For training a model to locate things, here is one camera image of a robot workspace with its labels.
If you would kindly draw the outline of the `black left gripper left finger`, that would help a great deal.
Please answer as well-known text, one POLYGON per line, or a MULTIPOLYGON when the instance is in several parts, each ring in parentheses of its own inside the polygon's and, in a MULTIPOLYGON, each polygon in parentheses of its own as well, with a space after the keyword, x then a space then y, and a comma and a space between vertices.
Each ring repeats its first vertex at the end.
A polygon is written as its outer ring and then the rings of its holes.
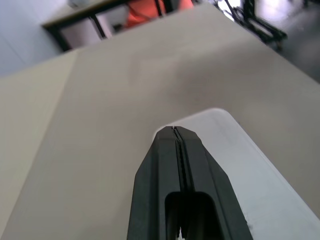
POLYGON ((166 126, 135 174, 127 240, 167 240, 166 198, 180 190, 176 137, 166 126))

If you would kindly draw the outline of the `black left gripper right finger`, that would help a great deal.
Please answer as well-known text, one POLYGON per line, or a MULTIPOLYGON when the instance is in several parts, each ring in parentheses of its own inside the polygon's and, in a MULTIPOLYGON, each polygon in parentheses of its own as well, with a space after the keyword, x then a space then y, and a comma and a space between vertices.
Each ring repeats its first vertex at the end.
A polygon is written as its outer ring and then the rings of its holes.
POLYGON ((183 176, 180 218, 185 240, 253 240, 229 177, 198 135, 174 127, 183 176))

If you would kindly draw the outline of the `white plastic pencil case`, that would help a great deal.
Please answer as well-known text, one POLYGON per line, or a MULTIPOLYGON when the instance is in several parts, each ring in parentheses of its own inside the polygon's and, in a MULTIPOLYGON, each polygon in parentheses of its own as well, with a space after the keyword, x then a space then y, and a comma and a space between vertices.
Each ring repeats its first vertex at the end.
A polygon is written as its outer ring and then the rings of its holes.
POLYGON ((253 240, 320 240, 320 219, 224 109, 173 122, 195 132, 227 174, 253 240))

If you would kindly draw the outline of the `orange object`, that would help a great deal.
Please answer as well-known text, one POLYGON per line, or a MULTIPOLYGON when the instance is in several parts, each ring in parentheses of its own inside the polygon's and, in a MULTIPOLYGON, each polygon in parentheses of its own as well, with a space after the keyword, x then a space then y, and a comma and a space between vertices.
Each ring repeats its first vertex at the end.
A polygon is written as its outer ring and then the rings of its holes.
POLYGON ((128 13, 124 28, 130 29, 156 20, 160 14, 167 13, 168 4, 172 4, 174 11, 194 7, 192 0, 132 0, 126 4, 128 13))

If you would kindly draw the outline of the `black metal stand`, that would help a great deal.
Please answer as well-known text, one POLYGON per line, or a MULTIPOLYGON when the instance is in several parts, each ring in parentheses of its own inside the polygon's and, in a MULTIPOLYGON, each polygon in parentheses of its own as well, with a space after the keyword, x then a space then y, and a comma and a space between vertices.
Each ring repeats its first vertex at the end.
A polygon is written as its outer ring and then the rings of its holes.
POLYGON ((212 5, 231 19, 256 35, 264 44, 275 44, 276 50, 283 49, 288 35, 256 15, 255 0, 240 0, 239 6, 232 6, 230 0, 213 0, 212 5))

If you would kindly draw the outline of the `black framed side table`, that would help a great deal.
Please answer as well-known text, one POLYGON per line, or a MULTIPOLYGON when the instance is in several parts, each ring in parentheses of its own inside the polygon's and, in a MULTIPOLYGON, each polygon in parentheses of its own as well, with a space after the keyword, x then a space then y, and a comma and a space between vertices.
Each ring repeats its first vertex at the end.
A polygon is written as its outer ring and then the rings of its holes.
MULTIPOLYGON (((68 0, 52 18, 41 26, 46 30, 63 52, 111 38, 125 30, 128 15, 127 3, 132 0, 68 0)), ((166 6, 166 14, 173 10, 166 6)))

